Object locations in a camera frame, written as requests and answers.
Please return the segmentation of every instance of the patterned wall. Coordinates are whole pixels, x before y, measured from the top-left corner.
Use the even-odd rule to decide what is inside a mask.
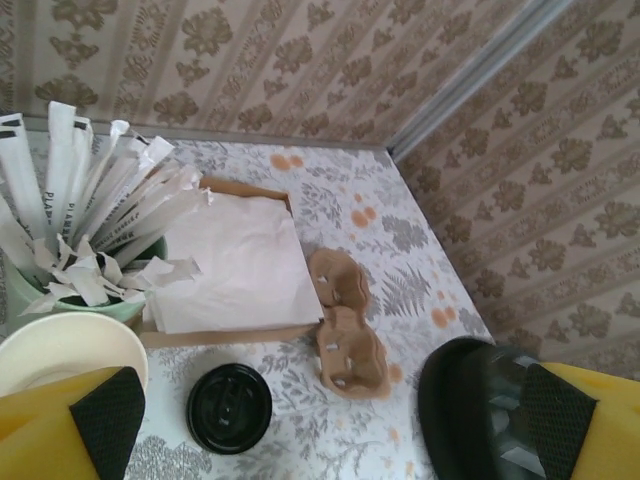
[[[498,340],[640,379],[640,0],[579,0],[401,162]]]
[[[528,0],[0,0],[0,107],[382,144]]]

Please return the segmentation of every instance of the pulp cup holder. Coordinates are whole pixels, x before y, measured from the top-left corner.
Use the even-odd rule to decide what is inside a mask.
[[[325,307],[316,335],[322,384],[345,398],[387,396],[385,350],[365,320],[371,294],[364,271],[346,253],[327,248],[313,253],[309,271]]]

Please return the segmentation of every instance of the table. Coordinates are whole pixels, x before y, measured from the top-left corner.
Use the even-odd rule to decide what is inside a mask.
[[[44,176],[47,134],[32,133]],[[97,137],[96,150],[106,137]],[[417,378],[436,347],[490,338],[419,207],[384,152],[175,141],[175,157],[206,175],[289,192],[305,254],[342,249],[367,272],[370,325],[387,349],[389,398],[349,401],[322,387],[310,338],[286,343],[152,349],[147,409],[128,480],[435,478],[415,408]],[[273,418],[248,452],[218,456],[191,439],[185,402],[212,368],[256,368]]]

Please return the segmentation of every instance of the black coffee cup lid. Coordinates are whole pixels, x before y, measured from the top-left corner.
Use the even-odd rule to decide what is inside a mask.
[[[239,363],[206,373],[187,401],[187,424],[202,448],[242,453],[263,437],[271,421],[271,392],[262,376]]]

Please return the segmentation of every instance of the white paper cup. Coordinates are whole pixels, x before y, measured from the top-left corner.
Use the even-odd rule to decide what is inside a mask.
[[[147,355],[129,327],[97,313],[50,315],[0,344],[0,397],[116,366],[133,367],[146,390]]]

